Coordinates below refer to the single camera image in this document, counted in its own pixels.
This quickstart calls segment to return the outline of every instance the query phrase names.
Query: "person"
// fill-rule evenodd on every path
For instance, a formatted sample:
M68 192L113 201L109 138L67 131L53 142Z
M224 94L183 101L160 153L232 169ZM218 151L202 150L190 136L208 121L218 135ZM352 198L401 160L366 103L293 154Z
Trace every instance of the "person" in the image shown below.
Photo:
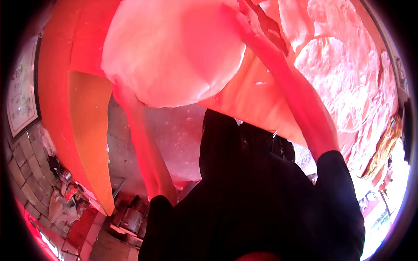
M238 2L222 10L282 89L317 163L318 180L313 185L293 162L283 138L208 109L202 181L178 203L145 123L145 105L116 77L113 96L127 114L151 198L138 260L359 260L364 219L334 122L315 89L266 37L256 12Z

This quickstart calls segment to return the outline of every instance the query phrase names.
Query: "black clothing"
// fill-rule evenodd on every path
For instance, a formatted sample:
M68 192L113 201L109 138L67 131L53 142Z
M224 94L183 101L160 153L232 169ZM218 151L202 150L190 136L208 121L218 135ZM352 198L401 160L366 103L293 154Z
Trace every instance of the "black clothing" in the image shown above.
M318 159L314 186L283 159L294 152L282 138L274 152L271 134L211 110L203 129L202 181L174 208L164 196L151 200L138 260L235 260L251 252L359 260L364 219L339 152Z

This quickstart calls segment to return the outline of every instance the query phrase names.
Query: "skin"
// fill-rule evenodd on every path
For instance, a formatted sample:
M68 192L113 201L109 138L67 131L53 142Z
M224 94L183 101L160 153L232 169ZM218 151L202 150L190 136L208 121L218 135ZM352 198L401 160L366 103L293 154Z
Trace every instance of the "skin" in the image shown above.
M335 124L321 98L263 33L256 12L245 0L238 0L234 6L223 4L222 8L247 47L260 58L282 89L315 162L328 151L339 151Z
M140 102L130 88L124 87L119 76L112 84L113 98L124 109L131 130L132 143L150 198L158 195L166 197L170 203L177 204L178 194L163 156L148 128L145 117L145 104Z
M221 8L242 40L270 70L282 88L314 160L317 162L328 151L339 151L334 122L321 98L304 76L288 62L285 54L263 33L262 27L271 26L272 23L267 23L266 17L261 17L260 23L256 12L260 7L253 5L250 0L248 3L238 0L234 6L222 4ZM177 192L147 127L145 104L136 98L130 88L123 86L119 76L115 75L114 78L116 84L112 85L112 93L128 117L139 169L148 195L150 198L163 195L174 206L177 204Z

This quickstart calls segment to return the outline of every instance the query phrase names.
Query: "framed certificate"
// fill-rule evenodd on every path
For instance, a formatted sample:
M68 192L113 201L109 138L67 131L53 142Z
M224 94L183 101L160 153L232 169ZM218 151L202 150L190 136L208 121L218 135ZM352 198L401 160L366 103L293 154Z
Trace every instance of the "framed certificate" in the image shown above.
M6 107L13 142L41 120L37 75L41 40L34 36L26 42L10 78Z

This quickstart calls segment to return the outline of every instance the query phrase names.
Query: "black sleeve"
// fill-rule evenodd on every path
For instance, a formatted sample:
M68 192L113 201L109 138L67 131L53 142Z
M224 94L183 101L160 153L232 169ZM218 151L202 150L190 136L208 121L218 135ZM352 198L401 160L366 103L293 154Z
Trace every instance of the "black sleeve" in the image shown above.
M321 155L317 162L321 201L327 209L328 257L333 260L359 260L364 247L364 218L353 181L338 151Z
M170 201L163 195L158 195L151 199L145 238L148 234L153 235L158 232L158 229L162 226L172 209L173 206Z
M158 241L156 237L163 229L166 220L170 218L172 210L173 206L163 195L158 195L151 199L147 231L145 232L144 241L138 254L138 260L155 259L153 243Z

